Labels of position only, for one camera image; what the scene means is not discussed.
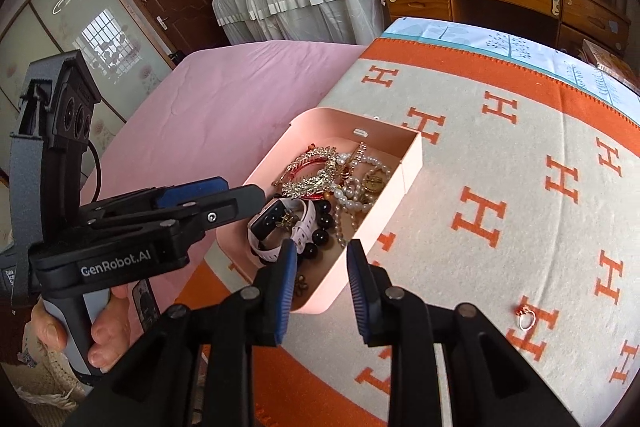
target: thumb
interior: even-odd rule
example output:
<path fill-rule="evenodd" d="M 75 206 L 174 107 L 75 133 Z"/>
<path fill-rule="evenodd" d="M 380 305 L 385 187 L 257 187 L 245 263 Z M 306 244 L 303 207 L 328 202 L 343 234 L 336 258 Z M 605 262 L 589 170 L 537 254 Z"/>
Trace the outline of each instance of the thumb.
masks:
<path fill-rule="evenodd" d="M 31 325 L 37 337 L 49 349 L 62 351 L 66 347 L 66 331 L 57 318 L 44 309 L 42 299 L 31 310 Z"/>

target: black cable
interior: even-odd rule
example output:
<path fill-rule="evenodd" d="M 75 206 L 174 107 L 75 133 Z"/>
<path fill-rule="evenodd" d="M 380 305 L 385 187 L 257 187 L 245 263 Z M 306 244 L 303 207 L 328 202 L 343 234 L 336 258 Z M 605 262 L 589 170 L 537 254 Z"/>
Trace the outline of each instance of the black cable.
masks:
<path fill-rule="evenodd" d="M 95 145 L 91 143 L 89 140 L 89 149 L 91 149 L 91 154 L 94 155 L 94 163 L 95 163 L 95 194 L 92 198 L 91 202 L 98 200 L 98 196 L 100 195 L 100 187 L 102 186 L 102 170 L 100 170 L 100 156 L 98 156 L 98 151 L 95 148 Z"/>

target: human hand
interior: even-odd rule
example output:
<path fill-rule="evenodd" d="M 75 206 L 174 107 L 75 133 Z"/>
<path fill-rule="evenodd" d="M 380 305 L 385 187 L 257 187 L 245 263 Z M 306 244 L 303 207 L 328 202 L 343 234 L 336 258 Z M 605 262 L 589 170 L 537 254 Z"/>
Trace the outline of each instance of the human hand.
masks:
<path fill-rule="evenodd" d="M 31 324 L 40 341 L 49 349 L 65 349 L 65 328 L 59 320 L 47 313 L 42 300 L 31 310 Z M 88 353 L 91 365 L 104 371 L 110 370 L 129 349 L 130 332 L 127 286 L 113 287 L 107 306 L 91 327 L 91 336 L 95 341 Z"/>

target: pearl necklace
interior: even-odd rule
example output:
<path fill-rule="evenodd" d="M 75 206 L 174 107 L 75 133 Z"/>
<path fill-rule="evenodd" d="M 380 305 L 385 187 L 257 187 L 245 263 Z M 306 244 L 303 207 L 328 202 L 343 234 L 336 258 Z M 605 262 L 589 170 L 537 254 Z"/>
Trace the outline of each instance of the pearl necklace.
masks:
<path fill-rule="evenodd" d="M 336 158 L 336 163 L 339 166 L 343 166 L 350 157 L 351 155 L 349 153 L 340 153 Z M 366 178 L 367 175 L 374 175 L 376 172 L 381 171 L 385 177 L 385 184 L 389 181 L 389 178 L 391 177 L 391 169 L 377 158 L 373 158 L 373 156 L 360 156 L 359 158 L 354 158 L 349 163 L 351 171 L 353 171 L 359 163 L 367 163 L 373 166 L 372 169 L 369 169 L 369 171 L 366 172 L 363 179 Z M 355 231 L 358 228 L 357 214 L 360 212 L 368 214 L 378 197 L 370 192 L 366 192 L 362 187 L 362 182 L 353 175 L 348 176 L 348 178 L 345 179 L 343 186 L 340 186 L 335 182 L 332 183 L 330 190 L 334 193 L 336 200 L 334 210 L 335 237 L 338 240 L 340 247 L 345 248 L 347 246 L 347 241 L 345 240 L 342 231 L 342 214 L 344 212 L 350 214 L 351 226 Z"/>

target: pink storage box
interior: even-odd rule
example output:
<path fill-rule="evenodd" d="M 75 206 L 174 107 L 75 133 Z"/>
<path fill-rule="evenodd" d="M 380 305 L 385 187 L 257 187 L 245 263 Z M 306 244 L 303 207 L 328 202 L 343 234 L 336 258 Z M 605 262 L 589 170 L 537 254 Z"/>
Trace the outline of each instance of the pink storage box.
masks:
<path fill-rule="evenodd" d="M 349 219 L 343 216 L 344 238 L 347 241 L 359 239 L 364 251 L 368 252 L 422 167 L 422 138 L 419 132 L 337 109 L 316 107 L 294 118 L 289 129 L 244 184 L 258 185 L 267 195 L 273 194 L 276 192 L 273 182 L 310 144 L 334 146 L 338 152 L 353 152 L 360 142 L 366 143 L 367 156 L 378 158 L 392 171 L 388 184 L 357 230 L 351 230 Z M 360 176 L 369 168 L 364 164 L 359 165 L 355 174 Z M 246 228 L 248 221 L 245 219 L 220 227 L 216 237 L 220 249 L 240 274 L 252 281 L 263 265 L 250 251 Z M 321 249 L 316 259 L 305 260 L 298 268 L 298 273 L 305 276 L 308 289 L 303 295 L 294 296 L 292 312 L 324 312 L 347 284 L 346 249 L 340 248 L 333 234 L 332 237 L 330 248 Z"/>

